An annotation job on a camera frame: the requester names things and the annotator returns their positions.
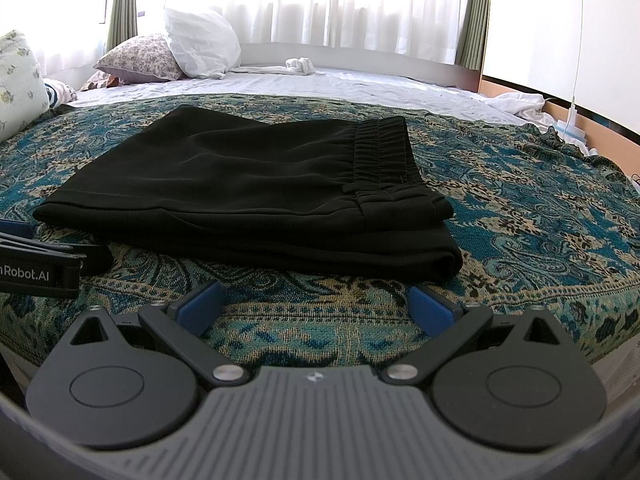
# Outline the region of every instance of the green curtain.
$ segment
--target green curtain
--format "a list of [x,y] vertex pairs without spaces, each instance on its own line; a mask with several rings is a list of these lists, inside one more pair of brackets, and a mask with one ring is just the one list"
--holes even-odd
[[123,41],[138,35],[138,11],[136,0],[113,0],[107,51]]
[[468,0],[465,21],[456,50],[456,65],[471,70],[482,68],[488,21],[489,0]]

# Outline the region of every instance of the white pillow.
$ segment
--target white pillow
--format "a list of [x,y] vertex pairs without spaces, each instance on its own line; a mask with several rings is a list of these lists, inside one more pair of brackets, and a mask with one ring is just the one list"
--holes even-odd
[[40,65],[24,35],[0,36],[0,140],[13,137],[49,110]]
[[240,65],[240,43],[231,24],[207,7],[164,6],[171,53],[188,77],[220,79]]
[[49,96],[49,108],[57,108],[78,100],[78,94],[66,83],[56,79],[44,78],[44,88]]

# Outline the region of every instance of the floral cushion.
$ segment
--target floral cushion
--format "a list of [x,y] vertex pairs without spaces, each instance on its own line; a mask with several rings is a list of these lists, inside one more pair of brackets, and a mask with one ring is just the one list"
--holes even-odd
[[24,35],[17,30],[0,36],[0,140],[25,129],[49,110],[49,96],[40,65]]
[[130,38],[108,51],[94,68],[127,83],[163,83],[184,77],[162,34]]

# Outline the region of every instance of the blue patterned blanket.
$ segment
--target blue patterned blanket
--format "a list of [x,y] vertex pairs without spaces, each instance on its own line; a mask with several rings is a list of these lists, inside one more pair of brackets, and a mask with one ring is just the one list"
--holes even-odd
[[[436,290],[496,312],[548,307],[587,358],[640,332],[640,199],[603,157],[582,156],[553,131],[487,124],[424,110],[317,98],[239,94],[171,96],[49,116],[0,144],[0,206],[33,209],[76,168],[180,104],[265,122],[406,118],[428,186],[449,197],[447,222],[464,265]],[[43,240],[92,241],[39,226]],[[86,278],[77,300],[0,294],[0,343],[40,364],[88,304],[133,312],[210,278],[223,283],[223,316],[204,339],[249,368],[261,364],[379,368],[423,343],[405,305],[407,284],[354,276],[224,266],[110,244],[115,264]]]

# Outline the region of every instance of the metal screw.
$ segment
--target metal screw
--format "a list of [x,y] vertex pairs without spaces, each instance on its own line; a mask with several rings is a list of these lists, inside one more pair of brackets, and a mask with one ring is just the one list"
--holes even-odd
[[397,364],[386,369],[386,374],[398,381],[408,381],[418,375],[418,368],[413,365]]
[[213,376],[219,381],[237,381],[244,374],[238,365],[220,365],[213,368]]

